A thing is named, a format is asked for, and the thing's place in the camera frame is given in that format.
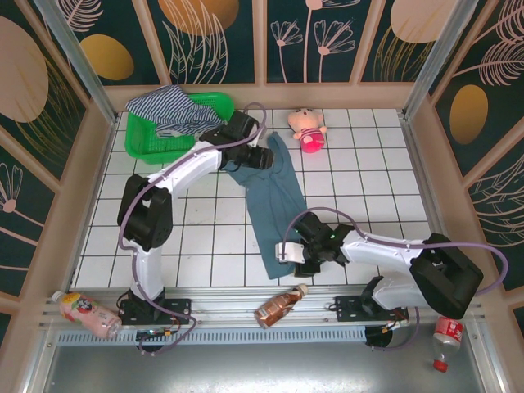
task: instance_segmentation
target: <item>pink plush toy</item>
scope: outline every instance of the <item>pink plush toy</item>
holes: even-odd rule
[[[304,153],[315,153],[322,149],[324,143],[324,134],[328,129],[319,127],[322,123],[323,116],[311,109],[297,109],[289,114],[287,123],[295,131],[294,139],[300,140],[300,148]]]

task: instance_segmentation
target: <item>gold circle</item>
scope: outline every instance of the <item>gold circle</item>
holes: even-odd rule
[[[454,140],[467,145],[475,140],[488,117],[488,97],[474,84],[463,86],[453,99],[449,126]]]
[[[223,30],[226,30],[237,19],[238,0],[158,0],[165,17],[174,27],[184,33],[191,35],[217,33],[213,20],[211,19],[210,22],[206,20],[201,3],[210,18],[213,15],[217,17]]]
[[[91,66],[102,78],[122,80],[134,72],[133,58],[128,50],[112,37],[94,34],[80,42]]]

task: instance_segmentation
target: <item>beige circle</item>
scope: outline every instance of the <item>beige circle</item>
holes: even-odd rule
[[[205,18],[201,3],[210,17],[217,17],[224,30],[237,19],[238,0],[158,0],[160,9],[169,22],[184,33],[192,35],[203,35]],[[208,27],[207,32],[216,33],[216,28]]]
[[[35,120],[47,101],[46,59],[16,23],[0,16],[0,113],[21,123]]]
[[[406,43],[435,41],[457,0],[395,0],[391,8],[391,29]]]

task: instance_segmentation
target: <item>green basket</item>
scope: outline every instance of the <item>green basket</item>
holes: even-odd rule
[[[195,103],[210,106],[220,119],[229,121],[234,112],[233,101],[223,93],[189,94]],[[148,164],[171,163],[195,144],[193,136],[158,138],[155,134],[156,124],[129,112],[125,134],[125,150],[128,154]]]

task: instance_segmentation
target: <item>decorative wallpaper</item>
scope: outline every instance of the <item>decorative wallpaper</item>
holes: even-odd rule
[[[348,82],[369,4],[268,0],[268,83]]]
[[[251,0],[148,0],[173,84],[255,82]]]
[[[457,0],[386,0],[362,82],[414,82]]]
[[[472,16],[469,18],[468,23],[466,24],[466,27],[464,28],[463,32],[460,34],[460,38],[458,39],[453,50],[451,51],[450,55],[448,56],[446,63],[442,66],[442,68],[440,69],[440,72],[438,73],[435,80],[433,81],[433,84],[429,88],[429,93],[431,95],[433,95],[433,93],[435,92],[435,89],[440,84],[442,78],[444,77],[444,74],[448,70],[448,65],[455,58],[460,47],[462,47],[464,39],[468,36],[469,31],[472,29],[473,25],[477,21],[477,18],[479,14],[481,13],[482,8],[484,8],[484,6],[486,5],[486,3],[487,3],[487,0],[478,1],[477,6],[475,7],[475,11],[473,12]]]
[[[486,240],[508,258],[506,291],[524,285],[523,152],[524,139],[469,188]]]
[[[0,291],[18,296],[54,193],[0,147]]]
[[[2,348],[3,338],[6,336],[10,321],[11,315],[0,313],[0,348]]]
[[[12,0],[0,37],[0,127],[61,178],[85,107]]]
[[[102,84],[160,83],[130,0],[56,0],[56,4]]]
[[[502,0],[436,110],[466,174],[524,116],[524,4]]]

